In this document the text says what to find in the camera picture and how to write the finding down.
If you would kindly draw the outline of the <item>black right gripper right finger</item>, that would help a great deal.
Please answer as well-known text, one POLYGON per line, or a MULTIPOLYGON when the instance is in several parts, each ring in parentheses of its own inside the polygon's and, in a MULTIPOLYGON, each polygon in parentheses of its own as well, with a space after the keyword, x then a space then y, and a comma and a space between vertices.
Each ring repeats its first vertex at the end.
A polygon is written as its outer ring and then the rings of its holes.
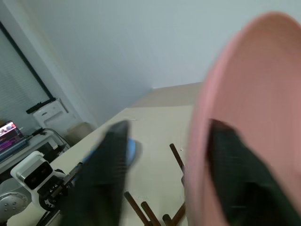
POLYGON ((226 123, 211 120, 207 160, 230 226, 299 226, 301 216, 267 166, 226 123))

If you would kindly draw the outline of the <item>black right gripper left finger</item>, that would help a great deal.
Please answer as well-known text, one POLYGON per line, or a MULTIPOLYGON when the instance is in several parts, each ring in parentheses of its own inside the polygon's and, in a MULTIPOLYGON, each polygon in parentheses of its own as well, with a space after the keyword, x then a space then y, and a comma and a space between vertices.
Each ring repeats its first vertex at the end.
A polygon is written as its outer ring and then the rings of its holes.
POLYGON ((111 125, 84 160, 75 186, 61 201, 62 226, 119 225, 127 174, 130 123, 111 125))

